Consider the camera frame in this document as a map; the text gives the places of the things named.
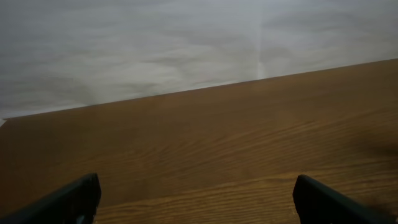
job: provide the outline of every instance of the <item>white paper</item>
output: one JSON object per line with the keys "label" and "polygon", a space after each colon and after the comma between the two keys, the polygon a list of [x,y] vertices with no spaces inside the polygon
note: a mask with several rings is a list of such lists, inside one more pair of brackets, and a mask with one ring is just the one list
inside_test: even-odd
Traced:
{"label": "white paper", "polygon": [[5,0],[0,118],[398,57],[393,0]]}

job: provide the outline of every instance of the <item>white sheet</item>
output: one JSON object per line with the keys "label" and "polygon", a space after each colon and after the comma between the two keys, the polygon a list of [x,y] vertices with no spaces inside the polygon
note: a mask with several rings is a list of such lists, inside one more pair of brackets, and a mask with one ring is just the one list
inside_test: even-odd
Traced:
{"label": "white sheet", "polygon": [[398,57],[396,0],[6,0],[0,118]]}

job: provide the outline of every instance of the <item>wooden tabletop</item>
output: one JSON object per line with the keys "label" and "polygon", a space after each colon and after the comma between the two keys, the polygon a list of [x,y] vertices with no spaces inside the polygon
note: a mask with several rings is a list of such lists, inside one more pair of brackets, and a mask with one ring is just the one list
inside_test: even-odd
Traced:
{"label": "wooden tabletop", "polygon": [[9,119],[0,215],[97,172],[105,223],[299,223],[307,174],[398,212],[398,60]]}

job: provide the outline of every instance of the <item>wood grain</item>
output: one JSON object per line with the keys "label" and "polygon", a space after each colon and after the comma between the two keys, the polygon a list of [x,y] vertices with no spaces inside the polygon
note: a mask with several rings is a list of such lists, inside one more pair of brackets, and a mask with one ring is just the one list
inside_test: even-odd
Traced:
{"label": "wood grain", "polygon": [[398,211],[398,60],[9,119],[0,215],[97,172],[98,223],[297,223],[308,174]]}

